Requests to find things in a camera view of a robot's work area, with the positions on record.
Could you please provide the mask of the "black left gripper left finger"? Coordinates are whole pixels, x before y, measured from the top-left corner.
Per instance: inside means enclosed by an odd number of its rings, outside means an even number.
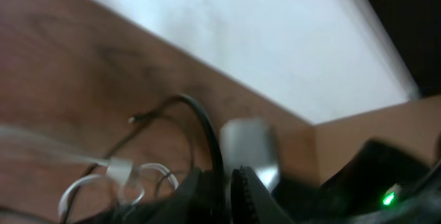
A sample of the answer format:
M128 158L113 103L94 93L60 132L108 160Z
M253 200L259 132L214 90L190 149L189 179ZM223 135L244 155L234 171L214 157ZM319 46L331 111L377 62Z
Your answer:
M113 214L113 223L185 223L201 174L201 169L192 170L168 198L118 209Z

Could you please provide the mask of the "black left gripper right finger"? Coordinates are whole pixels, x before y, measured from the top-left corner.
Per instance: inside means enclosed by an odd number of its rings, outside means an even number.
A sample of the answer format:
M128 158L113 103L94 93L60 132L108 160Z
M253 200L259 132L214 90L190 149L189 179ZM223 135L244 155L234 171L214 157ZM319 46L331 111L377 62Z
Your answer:
M234 169L231 180L233 224L292 224L250 167Z

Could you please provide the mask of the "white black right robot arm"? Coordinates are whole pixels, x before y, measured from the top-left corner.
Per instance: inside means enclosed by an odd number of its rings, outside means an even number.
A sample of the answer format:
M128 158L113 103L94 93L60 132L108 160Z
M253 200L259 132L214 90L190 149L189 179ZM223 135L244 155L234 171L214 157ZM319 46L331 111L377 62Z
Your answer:
M439 223L440 165L370 139L321 185L283 176L273 196L295 223Z

